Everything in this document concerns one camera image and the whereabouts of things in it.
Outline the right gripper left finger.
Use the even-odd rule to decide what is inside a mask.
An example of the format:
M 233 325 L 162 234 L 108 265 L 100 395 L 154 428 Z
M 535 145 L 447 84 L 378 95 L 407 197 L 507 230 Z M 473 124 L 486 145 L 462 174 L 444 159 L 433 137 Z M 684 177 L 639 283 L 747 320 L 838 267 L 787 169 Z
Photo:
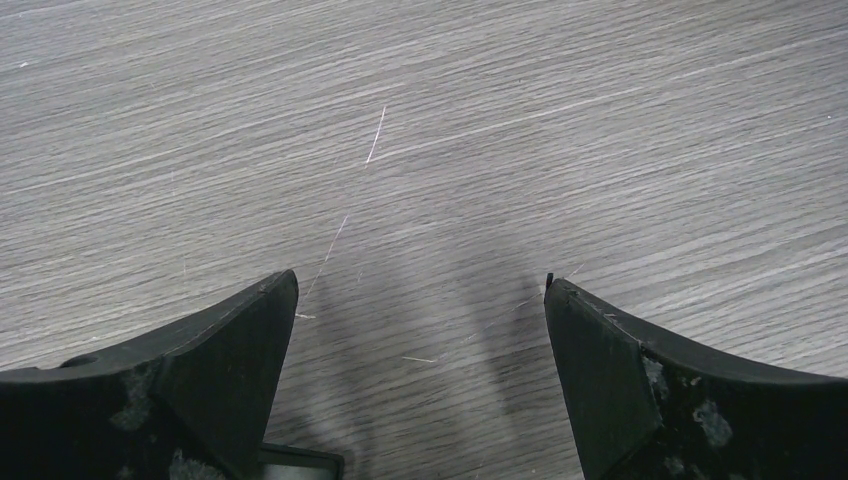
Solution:
M 5 479 L 245 479 L 299 296 L 274 273 L 138 337 L 1 374 Z

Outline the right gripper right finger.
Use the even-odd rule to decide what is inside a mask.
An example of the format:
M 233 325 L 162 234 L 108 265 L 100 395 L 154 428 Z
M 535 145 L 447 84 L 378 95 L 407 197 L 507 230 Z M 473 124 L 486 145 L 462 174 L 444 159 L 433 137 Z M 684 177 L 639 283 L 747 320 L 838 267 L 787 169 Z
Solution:
M 847 382 L 690 340 L 548 277 L 545 317 L 588 479 L 843 479 Z

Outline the black square box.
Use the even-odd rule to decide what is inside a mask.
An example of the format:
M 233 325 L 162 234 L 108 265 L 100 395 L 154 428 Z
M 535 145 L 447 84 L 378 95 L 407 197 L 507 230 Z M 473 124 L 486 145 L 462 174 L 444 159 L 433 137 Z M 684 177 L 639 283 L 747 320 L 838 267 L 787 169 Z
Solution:
M 263 443 L 256 479 L 342 480 L 344 457 L 334 453 Z

